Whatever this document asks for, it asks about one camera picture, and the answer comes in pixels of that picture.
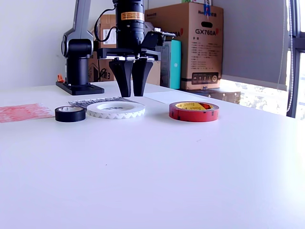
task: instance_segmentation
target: red tape roll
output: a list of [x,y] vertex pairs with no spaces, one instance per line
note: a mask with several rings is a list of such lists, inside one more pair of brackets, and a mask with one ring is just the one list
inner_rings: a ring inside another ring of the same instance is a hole
[[219,107],[202,102],[178,102],[170,104],[169,116],[185,122],[211,122],[218,119]]

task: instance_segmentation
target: table surface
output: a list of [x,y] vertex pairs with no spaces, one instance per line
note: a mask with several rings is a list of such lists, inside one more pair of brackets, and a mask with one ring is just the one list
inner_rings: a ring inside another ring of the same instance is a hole
[[[97,85],[106,93],[2,91],[0,106],[119,96],[116,82]],[[218,121],[180,122],[131,99],[145,117],[0,124],[0,228],[305,228],[304,123],[210,98]]]

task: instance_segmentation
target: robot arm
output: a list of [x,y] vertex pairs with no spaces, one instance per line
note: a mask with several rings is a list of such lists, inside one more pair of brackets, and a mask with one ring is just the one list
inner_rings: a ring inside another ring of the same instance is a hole
[[93,53],[93,36],[88,31],[88,20],[91,0],[76,0],[73,27],[64,33],[61,43],[61,52],[64,57],[69,56],[69,43],[71,40],[88,40]]
[[[156,45],[162,45],[165,36],[175,35],[151,31],[145,36],[143,0],[112,2],[116,9],[117,48],[98,49],[97,56],[98,59],[113,59],[109,67],[122,97],[131,96],[131,75],[134,95],[143,96],[153,61],[160,60]],[[67,78],[56,85],[72,95],[104,93],[104,89],[88,82],[88,58],[94,50],[93,36],[88,32],[90,4],[91,0],[76,0],[73,27],[64,34],[61,43],[62,55],[67,59]]]

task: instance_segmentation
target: white tape roll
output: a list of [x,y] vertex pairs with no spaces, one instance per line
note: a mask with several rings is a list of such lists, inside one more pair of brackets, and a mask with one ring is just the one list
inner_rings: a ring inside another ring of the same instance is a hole
[[145,106],[131,102],[103,102],[89,105],[87,114],[106,119],[136,118],[145,114]]

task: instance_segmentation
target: black electrical tape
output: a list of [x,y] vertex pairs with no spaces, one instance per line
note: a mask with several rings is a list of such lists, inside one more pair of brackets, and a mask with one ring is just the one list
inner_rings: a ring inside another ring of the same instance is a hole
[[75,123],[86,119],[86,110],[78,106],[63,106],[55,109],[55,120],[62,123]]

